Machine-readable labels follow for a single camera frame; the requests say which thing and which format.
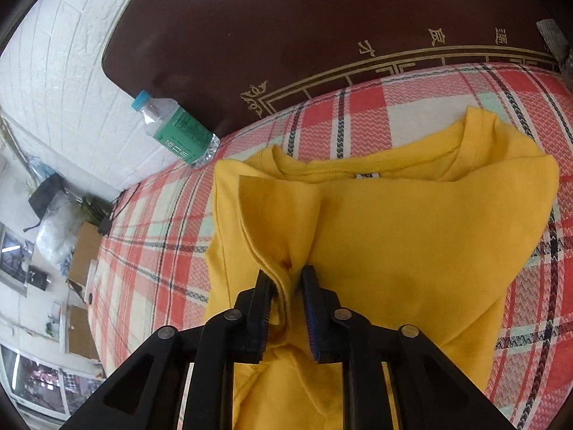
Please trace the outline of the yellow t-shirt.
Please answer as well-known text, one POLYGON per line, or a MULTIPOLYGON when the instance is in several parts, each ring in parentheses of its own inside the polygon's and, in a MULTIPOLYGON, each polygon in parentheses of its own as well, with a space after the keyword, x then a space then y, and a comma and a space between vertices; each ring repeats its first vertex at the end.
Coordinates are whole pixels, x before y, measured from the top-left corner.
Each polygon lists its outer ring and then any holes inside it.
POLYGON ((263 361, 235 369, 237 429, 338 429, 342 377, 312 359, 301 270, 372 323, 411 323, 480 389, 508 286, 538 245, 558 163, 496 114, 369 156, 297 161, 277 147, 217 162, 208 315, 267 274, 278 295, 263 361))

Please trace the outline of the red plaid bed sheet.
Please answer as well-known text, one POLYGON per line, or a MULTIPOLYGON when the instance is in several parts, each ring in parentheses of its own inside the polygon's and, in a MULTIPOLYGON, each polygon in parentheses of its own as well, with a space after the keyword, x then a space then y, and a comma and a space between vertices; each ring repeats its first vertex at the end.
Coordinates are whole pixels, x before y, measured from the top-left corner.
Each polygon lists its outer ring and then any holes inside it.
MULTIPOLYGON (((549 228, 508 290, 487 395, 518 429, 545 429, 572 390, 572 93, 538 67, 465 64, 343 86, 231 135, 223 158, 278 145, 304 161, 366 156, 491 110, 555 156, 549 228)), ((104 238, 88 310, 107 373, 157 327, 202 322, 213 171, 176 164, 134 185, 104 238)))

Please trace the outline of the lower cardboard box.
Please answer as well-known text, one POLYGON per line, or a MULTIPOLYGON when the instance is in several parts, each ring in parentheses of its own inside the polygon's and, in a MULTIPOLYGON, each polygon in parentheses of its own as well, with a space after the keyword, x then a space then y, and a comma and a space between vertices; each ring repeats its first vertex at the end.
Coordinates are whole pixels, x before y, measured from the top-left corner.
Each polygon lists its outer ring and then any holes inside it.
POLYGON ((77 306, 68 308, 67 352, 90 360, 99 360, 87 317, 87 310, 77 306))

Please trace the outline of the cardboard box near bed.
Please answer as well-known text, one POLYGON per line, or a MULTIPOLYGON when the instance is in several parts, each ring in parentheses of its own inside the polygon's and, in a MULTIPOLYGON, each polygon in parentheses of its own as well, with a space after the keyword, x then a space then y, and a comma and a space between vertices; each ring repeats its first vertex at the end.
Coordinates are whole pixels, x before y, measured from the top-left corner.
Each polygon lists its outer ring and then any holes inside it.
POLYGON ((76 282, 80 286, 86 286, 89 266, 92 260, 96 260, 102 236, 98 232, 98 227, 84 222, 78 233, 72 263, 68 272, 70 281, 76 282))

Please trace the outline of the green label water bottle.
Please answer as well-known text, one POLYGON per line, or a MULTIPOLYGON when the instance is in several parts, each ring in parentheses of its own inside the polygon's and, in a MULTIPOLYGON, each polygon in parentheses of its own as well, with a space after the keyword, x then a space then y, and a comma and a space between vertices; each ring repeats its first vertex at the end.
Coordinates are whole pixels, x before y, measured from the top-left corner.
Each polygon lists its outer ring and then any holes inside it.
POLYGON ((146 134, 192 168, 201 168, 216 156, 220 138, 176 100, 155 98, 142 90, 131 107, 143 115, 146 134))

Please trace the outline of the white plastic bag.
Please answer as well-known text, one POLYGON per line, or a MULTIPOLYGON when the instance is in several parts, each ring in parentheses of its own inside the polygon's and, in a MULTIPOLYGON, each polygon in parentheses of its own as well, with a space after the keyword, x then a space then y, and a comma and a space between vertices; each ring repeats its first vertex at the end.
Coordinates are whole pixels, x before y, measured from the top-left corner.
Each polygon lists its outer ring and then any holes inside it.
POLYGON ((64 192, 58 192, 49 204, 38 236, 36 248, 42 257, 63 276, 72 264, 79 231, 85 215, 77 200, 64 192))

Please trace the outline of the glass door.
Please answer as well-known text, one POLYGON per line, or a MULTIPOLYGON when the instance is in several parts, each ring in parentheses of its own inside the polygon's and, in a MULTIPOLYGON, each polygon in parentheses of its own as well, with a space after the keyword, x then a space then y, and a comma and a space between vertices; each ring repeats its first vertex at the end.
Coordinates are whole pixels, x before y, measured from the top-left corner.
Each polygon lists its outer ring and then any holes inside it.
POLYGON ((1 385, 19 408, 66 420, 104 382, 1 345, 1 385))

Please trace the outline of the black bag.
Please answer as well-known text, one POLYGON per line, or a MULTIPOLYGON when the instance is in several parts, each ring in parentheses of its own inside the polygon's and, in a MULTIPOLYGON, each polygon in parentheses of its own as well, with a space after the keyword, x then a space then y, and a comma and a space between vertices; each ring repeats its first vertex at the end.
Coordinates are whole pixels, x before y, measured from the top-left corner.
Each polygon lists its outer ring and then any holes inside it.
POLYGON ((50 203, 56 194, 64 190, 64 180, 61 175, 54 173, 46 178, 28 199, 32 211, 42 220, 50 203))

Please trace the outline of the dark brown wooden headboard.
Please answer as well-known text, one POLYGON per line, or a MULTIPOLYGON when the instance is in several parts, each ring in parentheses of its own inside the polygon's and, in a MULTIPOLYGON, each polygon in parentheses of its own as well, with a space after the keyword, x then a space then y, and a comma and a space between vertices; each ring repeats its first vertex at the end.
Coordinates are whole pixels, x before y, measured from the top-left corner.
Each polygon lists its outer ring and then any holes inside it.
POLYGON ((123 91, 224 137, 356 83, 433 66, 554 70, 538 0, 130 0, 103 54, 123 91))

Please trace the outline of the grey brown garment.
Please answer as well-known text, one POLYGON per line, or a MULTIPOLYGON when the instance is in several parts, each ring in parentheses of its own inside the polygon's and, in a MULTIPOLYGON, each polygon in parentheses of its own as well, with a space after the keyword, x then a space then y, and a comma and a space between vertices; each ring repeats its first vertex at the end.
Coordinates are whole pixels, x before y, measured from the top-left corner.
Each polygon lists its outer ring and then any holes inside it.
POLYGON ((542 19, 536 22, 547 48, 560 67, 572 66, 572 45, 553 19, 542 19))

